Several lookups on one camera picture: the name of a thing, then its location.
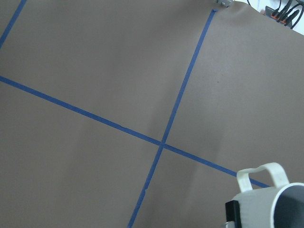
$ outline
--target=white mug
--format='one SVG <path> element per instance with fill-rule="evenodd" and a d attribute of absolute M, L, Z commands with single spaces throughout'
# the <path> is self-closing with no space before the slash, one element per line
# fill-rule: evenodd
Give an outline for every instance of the white mug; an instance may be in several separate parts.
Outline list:
<path fill-rule="evenodd" d="M 249 173 L 268 170 L 274 187 L 252 189 Z M 289 183 L 278 163 L 237 172 L 241 193 L 233 200 L 240 206 L 242 228 L 303 228 L 304 184 Z"/>

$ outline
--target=silver metal bracket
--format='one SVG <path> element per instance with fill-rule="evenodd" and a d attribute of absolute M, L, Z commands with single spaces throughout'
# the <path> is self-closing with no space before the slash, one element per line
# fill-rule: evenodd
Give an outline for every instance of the silver metal bracket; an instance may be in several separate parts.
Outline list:
<path fill-rule="evenodd" d="M 236 224 L 234 221 L 226 222 L 226 224 L 222 225 L 221 228 L 236 228 Z"/>
<path fill-rule="evenodd" d="M 224 7 L 228 7 L 231 5 L 231 3 L 233 2 L 233 0 L 216 0 L 216 2 L 218 4 L 221 4 Z"/>

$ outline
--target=mug handle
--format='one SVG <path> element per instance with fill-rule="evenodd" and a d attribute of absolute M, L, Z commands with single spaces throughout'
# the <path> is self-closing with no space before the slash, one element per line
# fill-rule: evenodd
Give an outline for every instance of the mug handle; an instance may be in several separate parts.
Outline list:
<path fill-rule="evenodd" d="M 237 181 L 241 192 L 252 190 L 252 185 L 249 179 L 249 173 L 261 172 L 267 170 L 271 176 L 276 188 L 289 184 L 289 180 L 283 167 L 278 163 L 268 163 L 261 165 L 255 169 L 245 169 L 237 172 Z"/>

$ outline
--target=blue tape strip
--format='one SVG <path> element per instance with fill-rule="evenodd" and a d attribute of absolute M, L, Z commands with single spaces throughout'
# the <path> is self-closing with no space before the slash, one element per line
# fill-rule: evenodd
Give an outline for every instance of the blue tape strip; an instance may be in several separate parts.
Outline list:
<path fill-rule="evenodd" d="M 101 122 L 101 123 L 103 123 L 103 124 L 106 124 L 106 125 L 108 125 L 108 126 L 110 126 L 110 127 L 113 127 L 113 128 L 115 128 L 115 129 L 118 129 L 118 130 L 120 130 L 120 131 L 122 131 L 122 132 L 128 133 L 128 134 L 133 135 L 133 136 L 135 136 L 135 137 L 137 137 L 137 138 L 143 139 L 143 140 L 145 140 L 145 141 L 147 141 L 147 142 L 153 143 L 153 144 L 158 145 L 158 146 L 161 144 L 161 142 L 158 141 L 158 140 L 156 140 L 156 139 L 153 139 L 153 138 L 151 138 L 151 137 L 149 137 L 149 136 L 146 136 L 146 135 L 144 135 L 144 134 L 141 134 L 141 133 L 139 133 L 139 132 L 133 131 L 133 130 L 131 130 L 131 129 L 129 129 L 129 128 L 122 127 L 121 125 L 119 125 L 119 124 L 117 124 L 117 123 L 114 123 L 114 122 L 112 122 L 112 121 L 109 121 L 109 120 L 107 120 L 107 119 L 104 119 L 104 118 L 102 118 L 102 117 L 100 117 L 100 116 L 98 116 L 98 115 L 95 115 L 95 114 L 93 114 L 93 113 L 90 113 L 90 112 L 88 112 L 88 111 L 86 111 L 86 110 L 83 110 L 83 109 L 81 109 L 81 108 L 77 108 L 77 107 L 75 107 L 75 106 L 73 106 L 73 105 L 71 105 L 71 104 L 68 104 L 68 103 L 66 103 L 66 102 L 60 101 L 60 100 L 58 100 L 58 99 L 56 99 L 56 98 L 54 98 L 54 97 L 51 97 L 51 96 L 46 95 L 46 94 L 43 94 L 43 93 L 41 93 L 41 92 L 39 92 L 39 91 L 37 91 L 37 90 L 34 90 L 34 89 L 29 88 L 29 87 L 27 87 L 27 86 L 25 86 L 25 85 L 22 85 L 22 84 L 19 84 L 19 83 L 17 83 L 17 82 L 14 82 L 14 81 L 12 81 L 12 80 L 9 80 L 9 79 L 7 79 L 7 78 L 5 78 L 5 77 L 0 76 L 0 81 L 6 83 L 6 84 L 8 84 L 8 85 L 11 85 L 11 86 L 13 86 L 13 87 L 15 87 L 15 88 L 21 89 L 21 90 L 23 90 L 23 91 L 25 91 L 25 92 L 28 92 L 28 93 L 30 93 L 30 94 L 33 94 L 33 95 L 35 95 L 35 96 L 38 96 L 38 97 L 40 97 L 40 98 L 42 98 L 42 99 L 44 99 L 44 100 L 50 101 L 50 102 L 52 102 L 52 103 L 54 103 L 54 104 L 57 104 L 57 105 L 59 105 L 59 106 L 61 106 L 61 107 L 67 108 L 67 109 L 69 109 L 69 110 L 71 110 L 71 111 L 74 111 L 74 112 L 76 112 L 76 113 L 79 113 L 79 114 L 81 114 L 81 115 L 84 115 L 84 116 L 86 116 L 86 117 L 89 117 L 89 118 L 91 118 L 91 119 L 93 119 L 93 120 L 96 120 L 96 121 L 98 121 L 98 122 Z"/>
<path fill-rule="evenodd" d="M 8 36 L 11 28 L 13 27 L 13 25 L 15 24 L 19 14 L 21 13 L 25 3 L 27 2 L 27 0 L 21 0 L 21 2 L 19 3 L 13 17 L 10 19 L 9 24 L 7 25 L 7 27 L 5 28 L 2 36 L 0 37 L 0 48 L 2 47 L 4 41 L 6 40 L 6 37 Z"/>
<path fill-rule="evenodd" d="M 192 159 L 192 160 L 194 160 L 194 161 L 196 161 L 196 162 L 202 163 L 202 164 L 207 165 L 207 166 L 209 166 L 209 167 L 212 167 L 212 168 L 214 168 L 214 169 L 216 169 L 216 170 L 219 170 L 219 171 L 221 171 L 221 172 L 224 172 L 224 173 L 226 173 L 226 174 L 229 174 L 229 175 L 231 175 L 231 176 L 234 176 L 234 177 L 237 176 L 237 173 L 234 172 L 234 171 L 232 171 L 232 170 L 230 170 L 230 169 L 227 169 L 227 168 L 225 168 L 225 167 L 223 167 L 223 166 L 220 166 L 220 165 L 217 165 L 217 164 L 215 164 L 215 163 L 213 163 L 213 162 L 210 162 L 210 161 L 207 161 L 207 160 L 205 160 L 205 159 L 202 159 L 202 158 L 200 158 L 200 157 L 198 157 L 198 156 L 195 156 L 195 155 L 193 155 L 193 154 L 191 154 L 191 153 L 187 153 L 187 152 L 185 152 L 185 151 L 182 151 L 182 150 L 180 150 L 180 149 L 178 149 L 178 148 L 175 148 L 175 147 L 173 147 L 173 146 L 170 146 L 170 145 L 167 145 L 167 144 L 166 144 L 166 145 L 164 146 L 164 148 L 167 149 L 167 150 L 169 150 L 169 151 L 175 152 L 175 153 L 177 153 L 177 154 L 179 154 L 179 155 L 182 155 L 182 156 L 184 156 L 184 157 L 190 158 L 190 159 Z M 266 184 L 264 184 L 264 183 L 261 183 L 261 182 L 259 182 L 259 181 L 257 181 L 257 180 L 254 180 L 254 179 L 250 179 L 250 181 L 251 181 L 252 184 L 255 184 L 255 185 L 257 185 L 257 186 L 259 186 L 259 187 L 261 187 L 261 188 L 267 188 L 267 187 L 269 187 L 268 185 L 266 185 Z"/>
<path fill-rule="evenodd" d="M 174 121 L 174 118 L 175 118 L 175 116 L 176 116 L 176 112 L 177 112 L 177 110 L 178 110 L 178 108 L 179 108 L 179 106 L 180 106 L 182 96 L 183 96 L 183 94 L 184 94 L 184 92 L 185 92 L 185 89 L 186 89 L 186 86 L 187 86 L 189 77 L 190 77 L 190 75 L 191 75 L 191 72 L 192 72 L 192 70 L 193 70 L 194 64 L 195 64 L 196 59 L 197 59 L 197 57 L 198 57 L 198 54 L 199 54 L 201 45 L 202 45 L 202 43 L 203 43 L 203 41 L 204 41 L 204 38 L 205 38 L 206 33 L 207 33 L 207 31 L 208 31 L 208 28 L 209 28 L 209 26 L 210 26 L 210 24 L 211 24 L 211 21 L 212 21 L 212 19 L 213 19 L 213 16 L 215 15 L 215 13 L 216 13 L 217 11 L 218 11 L 217 9 L 213 9 L 213 10 L 211 11 L 211 13 L 210 13 L 210 15 L 209 15 L 209 17 L 208 17 L 208 19 L 207 19 L 206 25 L 205 25 L 205 27 L 204 27 L 204 29 L 203 29 L 201 35 L 200 35 L 199 41 L 198 41 L 198 43 L 197 43 L 197 45 L 196 45 L 196 48 L 195 48 L 195 51 L 194 51 L 194 53 L 193 53 L 192 59 L 191 59 L 191 61 L 190 61 L 190 64 L 189 64 L 189 66 L 188 66 L 188 69 L 187 69 L 185 78 L 184 78 L 184 80 L 183 80 L 183 82 L 182 82 L 182 84 L 181 84 L 180 91 L 179 91 L 179 93 L 178 93 L 178 96 L 177 96 L 177 98 L 176 98 L 174 107 L 173 107 L 173 109 L 172 109 L 172 112 L 171 112 L 171 115 L 170 115 L 170 118 L 169 118 L 167 127 L 166 127 L 166 129 L 165 129 L 164 134 L 163 134 L 163 137 L 162 137 L 162 140 L 161 140 L 161 144 L 160 144 L 160 146 L 159 146 L 159 148 L 158 148 L 158 151 L 157 151 L 156 156 L 155 156 L 155 158 L 154 158 L 153 164 L 152 164 L 152 166 L 151 166 L 151 168 L 150 168 L 150 171 L 149 171 L 149 173 L 148 173 L 146 182 L 145 182 L 145 184 L 144 184 L 144 186 L 143 186 L 143 188 L 142 188 L 141 194 L 139 195 L 139 198 L 138 198 L 138 200 L 137 200 L 135 209 L 134 209 L 134 211 L 133 211 L 133 214 L 132 214 L 132 216 L 131 216 L 131 218 L 130 218 L 130 221 L 129 221 L 129 224 L 128 224 L 128 226 L 127 226 L 128 228 L 131 228 L 131 227 L 133 226 L 133 224 L 134 224 L 134 222 L 135 222 L 135 219 L 136 219 L 136 217 L 137 217 L 138 211 L 139 211 L 139 209 L 140 209 L 140 207 L 141 207 L 141 205 L 142 205 L 142 203 L 143 203 L 143 199 L 144 199 L 144 196 L 145 196 L 145 194 L 146 194 L 146 190 L 148 189 L 148 187 L 149 187 L 149 185 L 150 185 L 150 182 L 151 182 L 152 176 L 153 176 L 153 174 L 154 174 L 154 171 L 155 171 L 155 169 L 156 169 L 157 163 L 158 163 L 158 161 L 159 161 L 159 159 L 160 159 L 160 156 L 161 156 L 162 151 L 163 151 L 163 149 L 164 149 L 164 146 L 165 146 L 165 144 L 166 144 L 167 138 L 168 138 L 168 136 L 169 136 L 169 132 L 170 132 L 170 130 L 171 130 L 171 128 L 172 128 L 173 121 Z"/>

